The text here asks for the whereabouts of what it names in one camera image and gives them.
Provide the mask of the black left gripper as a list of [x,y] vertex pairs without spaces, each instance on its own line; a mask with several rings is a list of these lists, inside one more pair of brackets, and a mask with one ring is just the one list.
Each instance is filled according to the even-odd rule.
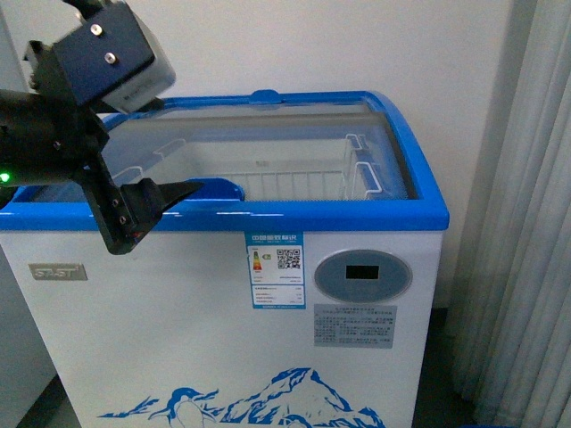
[[32,99],[52,128],[26,140],[24,185],[78,184],[86,196],[109,253],[131,252],[161,219],[161,214],[203,188],[201,181],[157,185],[150,178],[117,186],[102,150],[109,136],[90,105],[76,105],[63,81],[55,48],[31,41],[26,59],[33,63]]

